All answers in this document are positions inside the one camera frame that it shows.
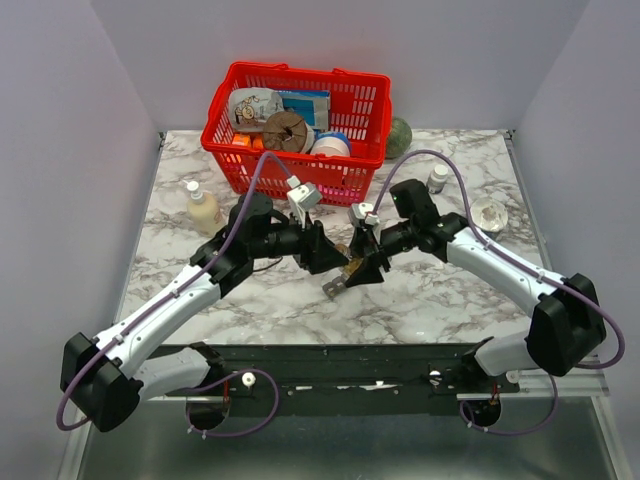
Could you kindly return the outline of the clear jar of yellow pills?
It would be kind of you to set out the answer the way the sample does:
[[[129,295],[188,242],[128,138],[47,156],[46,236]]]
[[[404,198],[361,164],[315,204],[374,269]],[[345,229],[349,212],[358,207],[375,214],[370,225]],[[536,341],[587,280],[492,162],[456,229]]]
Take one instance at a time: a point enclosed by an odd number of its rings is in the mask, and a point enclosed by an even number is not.
[[[360,265],[362,264],[363,259],[362,258],[357,258],[357,257],[353,257],[349,260],[349,263],[347,265],[345,265],[342,269],[343,273],[347,276],[350,277],[354,272],[356,272]]]

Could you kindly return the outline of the clear jar lid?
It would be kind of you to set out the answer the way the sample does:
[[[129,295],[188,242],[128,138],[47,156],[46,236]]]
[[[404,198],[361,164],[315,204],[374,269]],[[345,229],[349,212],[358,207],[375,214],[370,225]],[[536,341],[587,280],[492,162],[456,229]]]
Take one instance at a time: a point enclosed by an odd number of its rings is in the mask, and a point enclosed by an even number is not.
[[[349,247],[345,244],[336,244],[335,248],[340,251],[344,256],[349,257],[350,256],[350,250]]]

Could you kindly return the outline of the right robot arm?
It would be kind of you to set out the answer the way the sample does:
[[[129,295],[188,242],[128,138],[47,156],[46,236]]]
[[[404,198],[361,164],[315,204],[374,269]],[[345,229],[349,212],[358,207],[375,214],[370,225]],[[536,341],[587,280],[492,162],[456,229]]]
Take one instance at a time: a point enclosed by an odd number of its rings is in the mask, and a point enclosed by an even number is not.
[[[563,376],[606,338],[593,283],[581,274],[564,277],[519,257],[483,233],[475,233],[457,213],[442,215],[424,183],[394,185],[391,197],[400,222],[382,228],[374,207],[349,209],[354,235],[349,246],[357,268],[346,285],[383,282],[393,256],[412,249],[462,268],[499,290],[531,320],[527,330],[490,337],[462,357],[462,384],[480,392],[508,371],[542,369]]]

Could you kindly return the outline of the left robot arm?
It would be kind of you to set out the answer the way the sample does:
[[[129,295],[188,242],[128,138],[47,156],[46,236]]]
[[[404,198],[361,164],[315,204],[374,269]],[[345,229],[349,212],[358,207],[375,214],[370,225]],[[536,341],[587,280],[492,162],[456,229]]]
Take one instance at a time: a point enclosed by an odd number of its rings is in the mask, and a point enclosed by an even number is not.
[[[60,388],[84,420],[108,432],[141,401],[144,381],[136,374],[170,335],[201,310],[249,278],[258,259],[291,256],[311,274],[344,266],[347,258],[309,211],[322,196],[311,184],[287,194],[291,215],[276,210],[263,193],[246,193],[228,223],[191,256],[188,264],[152,300],[120,324],[88,337],[72,336],[62,356]]]

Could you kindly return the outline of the white cap pill bottle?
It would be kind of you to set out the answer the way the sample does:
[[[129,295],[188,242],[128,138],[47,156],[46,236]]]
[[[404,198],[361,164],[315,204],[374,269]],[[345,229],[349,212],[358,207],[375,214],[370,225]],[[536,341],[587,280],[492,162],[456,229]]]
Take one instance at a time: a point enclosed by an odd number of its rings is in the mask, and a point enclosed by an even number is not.
[[[427,179],[427,188],[431,194],[438,194],[447,183],[449,169],[446,165],[437,164],[431,170]]]

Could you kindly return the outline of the white blue round tub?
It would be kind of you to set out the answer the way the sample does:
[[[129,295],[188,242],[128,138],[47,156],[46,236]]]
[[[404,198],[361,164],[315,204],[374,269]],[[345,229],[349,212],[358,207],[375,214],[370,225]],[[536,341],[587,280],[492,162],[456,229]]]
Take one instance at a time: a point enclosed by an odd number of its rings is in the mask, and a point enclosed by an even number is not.
[[[311,150],[311,155],[325,155],[328,157],[349,157],[352,146],[349,139],[341,132],[329,131],[317,136]]]

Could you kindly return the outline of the green watermelon ball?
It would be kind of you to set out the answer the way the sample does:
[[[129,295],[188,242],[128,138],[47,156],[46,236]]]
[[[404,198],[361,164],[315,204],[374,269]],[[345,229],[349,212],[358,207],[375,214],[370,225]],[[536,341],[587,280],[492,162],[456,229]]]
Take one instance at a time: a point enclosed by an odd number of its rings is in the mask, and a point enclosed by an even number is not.
[[[385,158],[396,159],[402,156],[413,140],[413,133],[406,120],[393,116],[391,129],[386,140]]]

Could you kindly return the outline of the grey cup with white contents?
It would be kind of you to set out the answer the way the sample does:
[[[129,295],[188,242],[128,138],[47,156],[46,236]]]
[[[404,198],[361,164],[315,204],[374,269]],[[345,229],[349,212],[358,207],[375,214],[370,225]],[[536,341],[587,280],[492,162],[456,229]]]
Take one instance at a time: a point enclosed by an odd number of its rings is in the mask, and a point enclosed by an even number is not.
[[[474,224],[487,235],[498,235],[508,223],[508,211],[499,201],[490,197],[477,199],[471,204]]]

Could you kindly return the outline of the brown twine roll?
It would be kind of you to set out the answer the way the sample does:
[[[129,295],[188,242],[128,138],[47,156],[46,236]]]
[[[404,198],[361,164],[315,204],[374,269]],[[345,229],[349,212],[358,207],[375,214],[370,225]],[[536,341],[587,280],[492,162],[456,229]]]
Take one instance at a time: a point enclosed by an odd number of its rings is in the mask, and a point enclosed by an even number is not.
[[[300,115],[289,111],[271,115],[262,134],[266,150],[286,153],[307,153],[315,140],[313,129]]]

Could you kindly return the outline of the cream pump lotion bottle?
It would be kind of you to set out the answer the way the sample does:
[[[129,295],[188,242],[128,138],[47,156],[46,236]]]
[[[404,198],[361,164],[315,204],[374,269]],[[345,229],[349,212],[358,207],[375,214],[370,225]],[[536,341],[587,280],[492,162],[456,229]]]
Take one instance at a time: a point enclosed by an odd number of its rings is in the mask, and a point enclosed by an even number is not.
[[[215,237],[225,226],[217,199],[212,193],[203,190],[195,180],[187,181],[186,189],[187,212],[196,229],[204,236]]]

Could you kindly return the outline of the orange small package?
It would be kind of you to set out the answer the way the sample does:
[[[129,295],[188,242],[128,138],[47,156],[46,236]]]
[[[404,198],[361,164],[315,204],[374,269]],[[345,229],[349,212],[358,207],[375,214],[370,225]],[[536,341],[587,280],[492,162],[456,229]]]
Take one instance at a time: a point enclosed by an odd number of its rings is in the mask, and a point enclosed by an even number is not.
[[[236,132],[233,135],[231,144],[234,146],[247,147],[258,150],[265,149],[262,133]]]

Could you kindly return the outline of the blue white carton box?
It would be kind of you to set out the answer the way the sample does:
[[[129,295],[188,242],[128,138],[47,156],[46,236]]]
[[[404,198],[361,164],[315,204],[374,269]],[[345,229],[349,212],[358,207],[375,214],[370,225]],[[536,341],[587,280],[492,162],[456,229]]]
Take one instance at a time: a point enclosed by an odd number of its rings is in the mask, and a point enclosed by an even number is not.
[[[331,94],[325,90],[278,90],[286,111],[300,115],[314,130],[329,129]]]

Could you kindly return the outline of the red plastic shopping basket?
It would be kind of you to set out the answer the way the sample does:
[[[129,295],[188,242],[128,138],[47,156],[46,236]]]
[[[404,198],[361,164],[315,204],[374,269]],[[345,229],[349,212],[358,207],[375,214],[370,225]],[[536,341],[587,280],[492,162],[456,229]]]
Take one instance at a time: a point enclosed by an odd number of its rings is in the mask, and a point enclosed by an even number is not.
[[[233,63],[209,108],[201,144],[237,193],[272,151],[259,191],[284,198],[286,177],[316,185],[325,204],[365,199],[391,130],[389,77],[342,69]]]

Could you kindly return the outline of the white printed snack pouch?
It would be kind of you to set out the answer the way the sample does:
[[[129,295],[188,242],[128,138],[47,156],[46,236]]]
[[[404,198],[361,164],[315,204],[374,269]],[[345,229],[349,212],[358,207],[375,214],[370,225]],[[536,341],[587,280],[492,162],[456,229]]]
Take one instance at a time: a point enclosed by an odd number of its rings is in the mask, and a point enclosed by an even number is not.
[[[283,110],[281,95],[270,88],[236,89],[228,101],[228,117],[232,128],[238,132],[261,132],[267,120]]]

